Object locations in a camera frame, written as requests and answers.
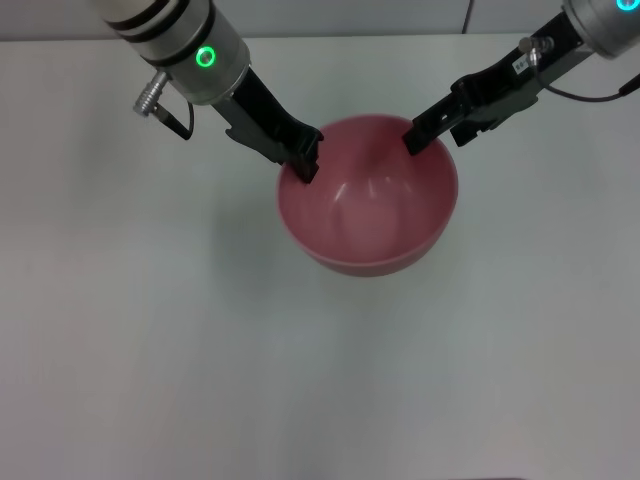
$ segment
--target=metal connector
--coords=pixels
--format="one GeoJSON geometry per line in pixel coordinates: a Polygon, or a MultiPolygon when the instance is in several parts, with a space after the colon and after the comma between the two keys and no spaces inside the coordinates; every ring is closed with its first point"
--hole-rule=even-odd
{"type": "Polygon", "coordinates": [[[169,75],[166,72],[156,72],[151,82],[147,83],[147,86],[136,100],[133,111],[142,117],[151,115],[155,111],[162,95],[162,89],[168,81],[169,75]]]}
{"type": "Polygon", "coordinates": [[[553,47],[551,37],[525,37],[518,45],[518,49],[527,55],[527,61],[532,67],[537,67],[542,55],[553,50],[553,47]]]}

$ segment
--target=cable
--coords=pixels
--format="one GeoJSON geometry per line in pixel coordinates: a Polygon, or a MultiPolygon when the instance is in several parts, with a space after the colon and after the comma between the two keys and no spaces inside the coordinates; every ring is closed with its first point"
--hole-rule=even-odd
{"type": "Polygon", "coordinates": [[[169,128],[176,135],[179,135],[185,140],[189,140],[193,135],[193,129],[195,127],[195,114],[193,112],[193,105],[191,102],[187,102],[189,106],[189,128],[187,129],[180,121],[167,111],[162,105],[157,104],[153,115],[162,122],[162,124],[169,128]]]}
{"type": "Polygon", "coordinates": [[[193,135],[193,129],[195,127],[195,114],[193,113],[193,104],[191,102],[187,102],[187,105],[189,106],[189,138],[191,138],[191,135],[193,135]]]}
{"type": "Polygon", "coordinates": [[[473,7],[476,0],[469,0],[469,6],[467,7],[467,14],[464,17],[464,24],[462,25],[462,33],[466,34],[469,30],[469,22],[471,21],[471,14],[473,13],[473,7]]]}
{"type": "Polygon", "coordinates": [[[569,100],[575,100],[576,102],[606,103],[606,102],[612,102],[614,100],[618,100],[625,96],[622,93],[618,92],[615,95],[609,95],[608,97],[582,97],[580,95],[575,95],[573,93],[565,92],[564,90],[558,90],[557,88],[552,87],[551,85],[546,83],[544,80],[542,80],[542,77],[540,76],[540,70],[538,70],[537,66],[533,67],[533,74],[535,75],[536,80],[538,81],[538,83],[543,89],[548,90],[551,93],[555,93],[556,95],[559,95],[561,97],[568,98],[569,100]]]}

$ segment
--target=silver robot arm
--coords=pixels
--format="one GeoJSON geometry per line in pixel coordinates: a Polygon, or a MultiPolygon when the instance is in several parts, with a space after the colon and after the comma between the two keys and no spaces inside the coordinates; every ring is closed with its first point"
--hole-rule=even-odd
{"type": "Polygon", "coordinates": [[[594,52],[614,59],[640,40],[640,0],[563,1],[563,12],[522,39],[518,48],[486,70],[459,79],[447,97],[416,117],[403,137],[409,152],[421,152],[446,131],[462,147],[479,132],[494,130],[533,106],[543,89],[596,103],[622,98],[640,88],[640,75],[616,94],[599,98],[551,86],[594,52]]]}
{"type": "Polygon", "coordinates": [[[212,105],[233,140],[280,165],[290,164],[310,182],[317,172],[322,134],[277,102],[251,69],[245,42],[212,0],[92,0],[102,19],[157,73],[134,110],[155,115],[185,139],[193,131],[194,105],[212,105]],[[171,83],[189,102],[190,129],[159,103],[171,83]]]}

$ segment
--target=table surface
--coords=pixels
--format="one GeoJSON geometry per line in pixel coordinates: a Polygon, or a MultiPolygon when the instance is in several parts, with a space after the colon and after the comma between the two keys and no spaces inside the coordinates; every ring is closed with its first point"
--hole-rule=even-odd
{"type": "MultiPolygon", "coordinates": [[[[413,117],[518,35],[251,40],[313,125],[413,117]]],[[[638,49],[558,84],[610,94],[638,49]]],[[[550,94],[463,149],[451,224],[379,279],[278,221],[277,168],[131,112],[117,41],[0,44],[0,465],[12,480],[640,476],[640,95],[550,94]]],[[[164,102],[181,118],[175,92],[164,102]]]]}

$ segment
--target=plastic bowl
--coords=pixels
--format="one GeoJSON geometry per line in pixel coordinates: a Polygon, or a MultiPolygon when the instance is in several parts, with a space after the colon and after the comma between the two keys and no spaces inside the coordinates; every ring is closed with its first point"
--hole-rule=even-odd
{"type": "Polygon", "coordinates": [[[282,169],[280,217],[312,258],[374,277],[412,265],[436,243],[455,208],[458,176],[439,140],[410,156],[402,142],[410,128],[386,115],[341,120],[322,129],[320,169],[310,185],[282,169]]]}

